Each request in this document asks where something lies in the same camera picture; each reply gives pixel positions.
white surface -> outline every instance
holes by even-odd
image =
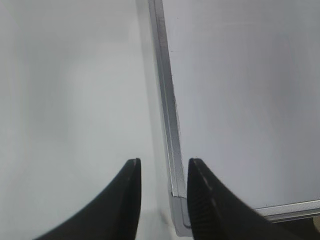
[[[163,0],[184,171],[253,208],[320,198],[320,1]]]
[[[141,47],[133,0],[0,1],[0,239],[52,229],[136,157],[137,239],[176,238],[159,213],[161,110]]]

gray frame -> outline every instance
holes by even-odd
[[[176,100],[162,0],[148,0],[154,48],[157,60],[165,137],[168,152],[171,217],[179,236],[192,236],[187,209]],[[282,222],[320,215],[320,200],[255,209],[272,222]]]

white wall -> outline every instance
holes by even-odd
[[[137,239],[177,238],[166,171],[155,171],[166,154],[143,16],[134,0],[0,2],[0,239],[50,230],[136,157]]]

black textured surface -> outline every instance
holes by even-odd
[[[246,206],[201,159],[189,161],[187,203],[195,240],[301,240]]]

black object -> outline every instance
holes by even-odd
[[[85,208],[37,240],[134,240],[141,208],[141,162],[128,160]]]
[[[246,206],[201,159],[189,161],[187,205],[195,240],[302,239]]]

